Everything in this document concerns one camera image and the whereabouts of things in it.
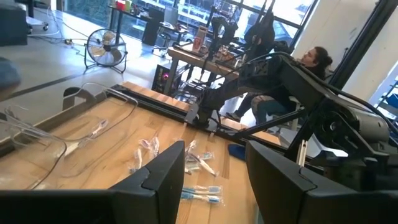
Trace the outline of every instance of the wooden tabletop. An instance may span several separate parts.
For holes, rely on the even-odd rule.
[[[186,46],[183,47],[185,50],[191,50],[192,49],[192,44],[188,44]],[[175,58],[177,60],[181,60],[183,62],[187,62],[190,65],[194,65],[196,67],[202,67],[203,64],[205,63],[205,58],[201,58],[198,57],[196,55],[190,54],[188,52],[185,52],[183,50],[180,50],[178,48],[175,47],[169,47],[169,49],[167,50],[167,53],[172,57]],[[214,62],[207,62],[206,63],[206,70],[208,70],[209,72],[213,72],[217,75],[222,75],[225,76],[226,74],[228,74],[230,71],[232,71],[230,68],[224,67],[222,65],[217,65]],[[239,75],[238,72],[234,72],[230,75],[228,75],[229,79],[235,79],[237,78]]]
[[[125,87],[151,96],[159,101],[175,105],[187,110],[188,105],[152,90],[139,87],[132,83],[123,83]],[[184,185],[220,185],[223,188],[223,204],[210,205],[198,201],[181,201],[178,210],[177,223],[253,223],[256,201],[249,183],[246,164],[229,156],[227,146],[231,142],[218,136],[184,126],[182,123],[160,116],[133,105],[123,104],[117,99],[107,99],[90,111],[55,129],[52,133],[63,138],[78,138],[90,130],[90,120],[94,118],[107,119],[113,126],[95,141],[89,142],[84,148],[78,149],[65,157],[59,172],[52,173],[52,177],[61,177],[57,182],[59,189],[107,189],[129,175],[129,167],[134,166],[134,153],[139,147],[140,139],[159,138],[160,152],[167,149],[176,140],[182,139],[185,144],[197,141],[195,153],[211,151],[215,158],[208,164],[219,175],[213,177],[205,171],[185,175]],[[224,124],[242,128],[238,123],[228,119]],[[261,137],[279,143],[275,136],[262,133]],[[28,177],[43,177],[50,170],[49,161],[45,158],[54,155],[59,148],[46,147],[33,154],[14,151],[0,158],[0,174],[4,172],[19,173],[20,179],[14,186],[28,189],[35,182]],[[150,158],[144,151],[143,162]]]

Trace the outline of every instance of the desk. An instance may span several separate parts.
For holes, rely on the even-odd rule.
[[[119,12],[119,16],[118,16],[118,26],[117,26],[117,28],[116,28],[116,44],[119,42],[120,33],[121,33],[121,24],[122,24],[122,20],[123,20],[123,15],[124,15],[124,14],[127,15],[127,16],[134,17],[134,18],[136,18],[136,19],[140,19],[140,20],[142,20],[142,21],[144,21],[144,22],[150,22],[150,21],[152,20],[151,17],[135,15],[135,14],[133,14],[133,13],[120,10],[120,9],[116,8],[115,6],[109,6],[109,5],[108,5],[108,7],[111,8],[111,22],[109,23],[109,29],[110,29],[110,30],[113,30],[113,29],[114,29],[115,11],[118,11],[118,12]],[[179,42],[181,41],[182,35],[187,34],[187,33],[189,32],[189,31],[186,30],[186,29],[177,30],[177,29],[175,29],[174,26],[165,26],[163,23],[160,23],[159,25],[160,25],[162,28],[164,28],[164,29],[167,29],[167,30],[170,30],[170,31],[172,31],[172,32],[177,33],[177,34],[178,34],[177,43],[179,43]]]
[[[132,83],[123,83],[123,86],[130,88],[135,92],[157,99],[169,105],[174,105],[182,110],[187,110],[189,105],[154,92],[152,90],[137,86]],[[92,113],[100,113],[102,117],[116,116],[114,108],[107,105],[104,101],[91,111]],[[68,123],[58,127],[56,132],[69,133]],[[243,126],[234,121],[224,119],[224,124],[241,129]],[[107,189],[117,182],[123,180],[129,175],[128,166],[134,162],[134,152],[138,148],[139,139],[150,139],[155,135],[160,141],[160,151],[168,148],[177,139],[183,139],[186,144],[192,140],[197,140],[197,149],[195,152],[213,151],[215,159],[208,163],[214,170],[220,174],[214,178],[207,172],[195,172],[192,175],[185,175],[185,185],[221,185],[223,187],[223,201],[224,205],[210,206],[202,202],[187,202],[181,201],[177,223],[178,224],[206,224],[206,223],[239,223],[252,224],[254,221],[254,209],[256,201],[249,183],[249,177],[244,162],[229,156],[227,145],[229,141],[218,136],[209,137],[209,134],[184,126],[182,123],[168,119],[166,117],[157,115],[153,112],[136,108],[131,119],[127,121],[130,127],[126,133],[128,138],[119,142],[118,147],[111,149],[102,149],[97,147],[93,153],[81,153],[76,158],[75,162],[65,163],[63,169],[70,170],[71,166],[79,163],[87,163],[90,165],[79,175],[63,178],[60,180],[60,189]],[[259,135],[274,143],[279,143],[275,136],[267,133],[259,133]],[[114,141],[115,136],[110,134],[107,136],[107,141]],[[101,152],[98,159],[93,160],[93,154]],[[149,161],[149,155],[143,154],[143,162],[146,164]],[[37,175],[43,174],[43,168],[32,163],[22,161],[16,156],[15,152],[0,158],[0,168],[7,165],[8,169],[35,169]],[[32,183],[21,182],[25,186],[32,185]]]
[[[188,44],[183,46],[184,49],[186,50],[191,50],[192,49],[192,44]],[[187,62],[190,65],[193,65],[194,67],[201,67],[205,63],[205,58],[204,57],[198,57],[193,54],[189,54],[183,50],[174,48],[174,47],[169,47],[167,50],[167,53],[172,57],[172,65],[170,68],[170,73],[169,73],[169,78],[167,79],[165,90],[163,94],[169,95],[170,94],[170,87],[172,86],[172,82],[174,80],[175,72],[177,71],[178,67],[178,62],[181,60],[183,62]],[[230,71],[232,71],[230,68],[224,67],[222,65],[217,65],[214,62],[207,62],[206,63],[206,68],[205,70],[208,70],[211,73],[214,73],[216,75],[226,75]],[[238,72],[233,72],[226,77],[227,80],[233,80],[239,76]]]

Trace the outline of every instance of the gray floor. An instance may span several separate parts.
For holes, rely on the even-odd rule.
[[[51,34],[58,30],[55,21],[50,14],[47,14],[46,10],[36,9],[35,17],[48,22],[50,29],[44,32],[41,27],[35,27],[33,34]],[[90,35],[94,30],[101,28],[62,12],[56,12],[56,18],[62,35],[67,39],[87,39],[79,32]],[[67,27],[62,21],[78,32]],[[50,37],[61,37],[61,34],[58,33]],[[123,36],[123,39],[127,43],[129,53],[127,55],[127,69],[122,75],[110,68],[99,67],[85,72],[82,56],[84,40],[76,40],[76,44],[71,47],[65,44],[52,44],[42,39],[29,38],[29,43],[26,46],[0,48],[0,57],[12,60],[18,66],[22,77],[22,83],[14,93],[17,97],[0,102],[0,111],[10,105],[19,105],[28,109],[28,111],[20,110],[19,118],[29,123],[37,123],[61,112],[63,91],[71,86],[82,86],[86,82],[112,86],[123,81],[129,81],[150,88],[157,64],[170,63],[169,58],[159,57],[158,52],[153,54],[151,47],[142,44],[139,40],[126,36]],[[198,78],[200,69],[193,76]],[[221,114],[234,111],[240,105],[241,100],[242,98],[234,98],[226,102]],[[241,122],[248,126],[255,124],[251,111],[245,114]],[[282,131],[285,142],[290,142],[295,134],[296,132],[289,130]],[[318,147],[312,147],[312,149],[309,149],[309,155],[315,156],[318,154]]]

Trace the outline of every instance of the woman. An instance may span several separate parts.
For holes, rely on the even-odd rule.
[[[318,78],[325,79],[326,68],[329,67],[333,60],[328,51],[323,47],[315,47],[308,51],[300,62]],[[251,101],[251,108],[256,117],[257,124],[267,121],[268,115],[283,115],[293,112],[296,109],[296,103],[290,100],[291,94],[284,87],[267,93],[267,95],[255,96]]]
[[[326,68],[333,63],[333,60],[329,56],[329,53],[323,47],[315,47],[308,51],[300,60],[301,62],[309,71],[314,73],[317,77],[324,79]],[[243,99],[241,106],[234,112],[234,113],[227,113],[226,117],[229,119],[233,119],[235,121],[240,121],[243,115],[250,109],[252,106],[252,100],[256,98],[256,101],[253,102],[253,109],[256,111],[257,104],[263,100],[276,100],[281,106],[278,106],[278,112],[280,109],[285,108],[287,111],[294,110],[295,103],[289,100],[290,93],[284,88],[280,87],[278,89],[272,90],[271,92],[267,93],[267,97],[258,96],[258,94],[248,93],[248,95]]]

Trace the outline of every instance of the sneaker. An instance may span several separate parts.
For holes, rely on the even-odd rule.
[[[236,122],[241,122],[241,117],[236,115],[235,113],[226,113],[225,117]]]

